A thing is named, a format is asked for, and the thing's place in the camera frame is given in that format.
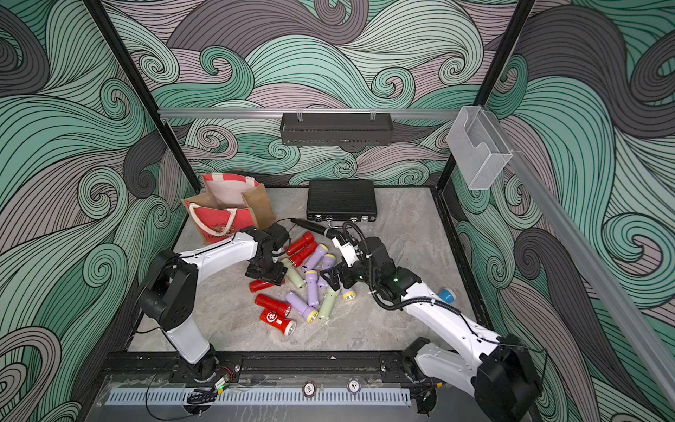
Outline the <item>red flashlight single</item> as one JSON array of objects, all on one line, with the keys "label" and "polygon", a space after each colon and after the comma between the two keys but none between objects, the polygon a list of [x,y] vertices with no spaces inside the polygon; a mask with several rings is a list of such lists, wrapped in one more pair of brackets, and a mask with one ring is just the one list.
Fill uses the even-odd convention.
[{"label": "red flashlight single", "polygon": [[274,284],[274,283],[271,283],[271,282],[268,282],[268,281],[257,280],[257,281],[252,281],[249,284],[249,290],[250,290],[251,293],[255,294],[255,293],[260,292],[260,291],[265,290],[265,289],[281,287],[284,284],[285,284],[285,281],[283,281],[281,284]]}]

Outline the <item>red jute tote bag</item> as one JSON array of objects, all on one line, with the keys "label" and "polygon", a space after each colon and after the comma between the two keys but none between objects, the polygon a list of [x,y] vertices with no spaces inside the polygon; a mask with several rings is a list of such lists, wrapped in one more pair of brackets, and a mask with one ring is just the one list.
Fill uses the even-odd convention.
[{"label": "red jute tote bag", "polygon": [[205,193],[183,200],[207,244],[249,227],[265,230],[276,221],[265,185],[250,176],[212,172],[202,176]]}]

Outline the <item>red flashlight dark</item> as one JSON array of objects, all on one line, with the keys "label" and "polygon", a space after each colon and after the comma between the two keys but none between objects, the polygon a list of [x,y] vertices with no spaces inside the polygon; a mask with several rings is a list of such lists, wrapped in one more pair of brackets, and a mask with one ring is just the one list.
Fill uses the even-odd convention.
[{"label": "red flashlight dark", "polygon": [[274,299],[268,295],[259,294],[255,297],[255,304],[269,311],[275,312],[277,315],[287,318],[292,310],[292,306],[283,301]]}]

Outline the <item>red flashlight white rim logo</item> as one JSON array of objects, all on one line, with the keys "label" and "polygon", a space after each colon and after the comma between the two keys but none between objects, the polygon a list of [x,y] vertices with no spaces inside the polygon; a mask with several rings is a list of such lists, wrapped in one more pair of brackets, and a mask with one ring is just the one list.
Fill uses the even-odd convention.
[{"label": "red flashlight white rim logo", "polygon": [[295,321],[279,316],[269,309],[264,309],[261,312],[260,320],[280,331],[285,337],[291,336],[295,331]]}]

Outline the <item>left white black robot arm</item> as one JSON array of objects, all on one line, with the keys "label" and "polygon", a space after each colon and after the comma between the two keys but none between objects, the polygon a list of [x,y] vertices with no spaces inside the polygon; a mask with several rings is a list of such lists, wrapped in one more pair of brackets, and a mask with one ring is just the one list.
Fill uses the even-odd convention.
[{"label": "left white black robot arm", "polygon": [[247,277],[279,285],[287,269],[274,253],[288,240],[288,230],[274,223],[266,230],[249,227],[200,249],[181,253],[165,250],[153,258],[138,298],[139,306],[158,323],[195,378],[205,380],[217,368],[216,352],[193,318],[199,284],[246,262]]}]

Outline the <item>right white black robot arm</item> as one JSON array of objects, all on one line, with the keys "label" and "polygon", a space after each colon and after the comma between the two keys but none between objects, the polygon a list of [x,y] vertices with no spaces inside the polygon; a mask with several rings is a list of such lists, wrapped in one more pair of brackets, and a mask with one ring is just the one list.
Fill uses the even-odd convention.
[{"label": "right white black robot arm", "polygon": [[520,421],[541,395],[533,348],[513,334],[501,336],[443,301],[411,270],[397,266],[378,237],[361,241],[327,230],[340,262],[328,272],[330,284],[363,282],[385,311],[404,311],[448,346],[427,340],[411,350],[414,368],[473,397],[492,421]]}]

